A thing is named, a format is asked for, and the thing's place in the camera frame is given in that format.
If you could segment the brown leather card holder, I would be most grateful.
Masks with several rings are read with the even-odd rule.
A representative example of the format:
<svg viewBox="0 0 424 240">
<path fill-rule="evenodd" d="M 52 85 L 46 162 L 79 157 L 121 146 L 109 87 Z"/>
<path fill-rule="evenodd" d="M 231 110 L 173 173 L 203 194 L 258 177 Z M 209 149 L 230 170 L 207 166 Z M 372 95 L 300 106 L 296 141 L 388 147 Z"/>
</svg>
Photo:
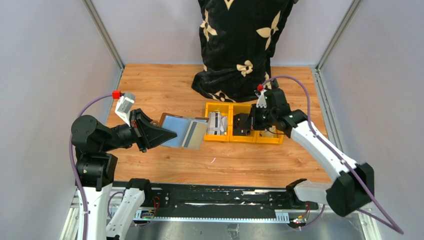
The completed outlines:
<svg viewBox="0 0 424 240">
<path fill-rule="evenodd" d="M 188 130 L 190 119 L 208 119 L 208 117 L 184 117 L 170 113 L 161 115 L 158 126 L 177 133 L 177 137 L 162 143 L 161 146 L 168 148 L 183 148 L 183 138 Z"/>
</svg>

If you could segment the white magnetic stripe card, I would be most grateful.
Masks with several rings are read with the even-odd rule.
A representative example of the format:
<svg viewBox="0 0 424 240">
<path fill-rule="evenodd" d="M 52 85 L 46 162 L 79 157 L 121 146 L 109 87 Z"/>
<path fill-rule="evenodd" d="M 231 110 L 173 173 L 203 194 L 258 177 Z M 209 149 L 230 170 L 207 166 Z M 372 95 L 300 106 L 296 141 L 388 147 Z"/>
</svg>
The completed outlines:
<svg viewBox="0 0 424 240">
<path fill-rule="evenodd" d="M 204 140 L 209 123 L 208 118 L 189 119 L 188 129 L 182 140 L 182 148 L 198 150 Z"/>
</svg>

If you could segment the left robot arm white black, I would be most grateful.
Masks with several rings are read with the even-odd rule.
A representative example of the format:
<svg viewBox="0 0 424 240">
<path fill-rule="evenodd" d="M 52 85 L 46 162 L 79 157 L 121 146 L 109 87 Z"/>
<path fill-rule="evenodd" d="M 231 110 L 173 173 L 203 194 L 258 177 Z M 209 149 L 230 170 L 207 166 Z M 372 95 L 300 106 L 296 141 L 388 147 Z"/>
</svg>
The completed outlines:
<svg viewBox="0 0 424 240">
<path fill-rule="evenodd" d="M 79 116 L 71 126 L 71 157 L 76 157 L 74 171 L 79 200 L 79 240 L 124 240 L 139 207 L 153 201 L 151 182 L 144 178 L 128 181 L 123 200 L 108 218 L 118 158 L 112 150 L 137 145 L 139 151 L 160 146 L 177 134 L 153 124 L 141 109 L 131 110 L 129 123 L 107 127 L 92 115 Z"/>
</svg>

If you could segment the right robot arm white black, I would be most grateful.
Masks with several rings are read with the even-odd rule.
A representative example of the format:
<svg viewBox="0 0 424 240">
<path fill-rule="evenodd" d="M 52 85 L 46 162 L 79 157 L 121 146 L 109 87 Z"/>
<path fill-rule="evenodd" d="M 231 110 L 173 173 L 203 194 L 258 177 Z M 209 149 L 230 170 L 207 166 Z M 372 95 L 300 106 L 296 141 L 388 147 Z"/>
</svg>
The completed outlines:
<svg viewBox="0 0 424 240">
<path fill-rule="evenodd" d="M 232 119 L 233 132 L 241 135 L 275 127 L 302 146 L 328 174 L 330 184 L 307 179 L 289 184 L 285 201 L 290 208 L 298 209 L 305 202 L 314 202 L 327 205 L 345 217 L 375 199 L 374 169 L 345 155 L 302 110 L 291 110 L 281 89 L 263 89 L 248 113 L 237 113 Z"/>
</svg>

